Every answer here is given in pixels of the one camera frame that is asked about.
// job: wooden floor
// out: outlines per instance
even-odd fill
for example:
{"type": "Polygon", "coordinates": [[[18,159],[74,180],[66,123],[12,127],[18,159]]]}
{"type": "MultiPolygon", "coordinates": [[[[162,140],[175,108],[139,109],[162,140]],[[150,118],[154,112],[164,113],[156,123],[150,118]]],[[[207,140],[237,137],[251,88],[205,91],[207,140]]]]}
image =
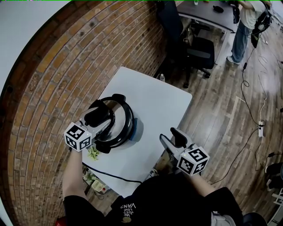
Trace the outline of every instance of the wooden floor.
{"type": "MultiPolygon", "coordinates": [[[[223,41],[222,32],[215,29],[205,36],[214,41],[217,53],[223,41]]],[[[257,49],[253,51],[244,72],[244,77],[250,87],[243,87],[256,121],[259,120],[260,109],[265,99],[258,75],[268,95],[261,112],[261,119],[266,122],[264,137],[256,154],[257,168],[260,170],[256,171],[255,169],[255,150],[260,142],[256,131],[232,165],[226,178],[214,186],[216,188],[228,187],[243,213],[256,211],[269,220],[277,207],[273,203],[272,192],[266,190],[263,166],[269,153],[283,153],[283,113],[279,111],[283,107],[283,69],[280,69],[283,64],[278,65],[276,60],[276,57],[283,60],[283,33],[280,31],[279,25],[273,23],[268,31],[262,34],[262,38],[268,42],[268,45],[260,41],[257,49]]],[[[231,55],[232,44],[233,36],[226,49],[227,55],[231,55]]],[[[191,75],[189,88],[185,89],[192,94],[193,99],[180,128],[190,135],[198,146],[204,147],[209,153],[210,161],[203,172],[203,177],[210,183],[224,177],[251,132],[257,128],[250,117],[241,93],[242,68],[251,51],[252,45],[249,41],[245,58],[239,66],[227,63],[226,56],[224,56],[221,63],[215,65],[211,70],[210,79],[203,79],[200,72],[194,71],[191,75]]],[[[168,83],[183,89],[184,79],[185,74],[174,72],[168,83]]],[[[267,165],[280,162],[280,160],[283,161],[281,155],[274,156],[268,159],[267,165]]],[[[98,200],[93,194],[89,194],[88,197],[94,206],[106,214],[117,194],[110,192],[104,200],[98,200]]]]}

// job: desk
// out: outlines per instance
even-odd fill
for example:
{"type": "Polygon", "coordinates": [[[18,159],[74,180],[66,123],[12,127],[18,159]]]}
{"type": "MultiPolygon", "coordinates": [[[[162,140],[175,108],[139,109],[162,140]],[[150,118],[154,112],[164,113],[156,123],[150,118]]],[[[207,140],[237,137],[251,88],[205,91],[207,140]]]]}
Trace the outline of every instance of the desk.
{"type": "Polygon", "coordinates": [[[226,31],[223,44],[215,61],[215,64],[218,64],[219,59],[224,54],[231,31],[233,31],[232,7],[221,1],[213,1],[209,3],[199,1],[198,5],[195,5],[193,1],[184,1],[177,6],[177,11],[180,16],[195,19],[226,31]],[[213,9],[214,5],[223,8],[224,12],[215,12],[213,9]]]}
{"type": "MultiPolygon", "coordinates": [[[[124,67],[116,72],[99,99],[115,93],[126,96],[126,102],[143,122],[142,137],[127,149],[100,153],[97,161],[90,159],[88,151],[83,149],[83,162],[94,169],[125,179],[144,181],[164,151],[159,135],[162,133],[172,137],[170,128],[179,126],[192,95],[124,67]]],[[[93,173],[123,197],[131,195],[139,186],[138,183],[93,173]]]]}

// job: power strip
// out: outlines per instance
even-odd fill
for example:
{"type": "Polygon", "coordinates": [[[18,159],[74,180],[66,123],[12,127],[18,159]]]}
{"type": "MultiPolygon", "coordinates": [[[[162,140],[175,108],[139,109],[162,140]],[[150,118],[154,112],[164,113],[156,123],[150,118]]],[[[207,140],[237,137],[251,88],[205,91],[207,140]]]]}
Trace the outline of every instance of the power strip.
{"type": "MultiPolygon", "coordinates": [[[[263,122],[259,121],[258,125],[264,125],[263,122]]],[[[258,136],[259,137],[263,137],[264,136],[264,128],[263,127],[259,127],[258,128],[258,136]]]]}

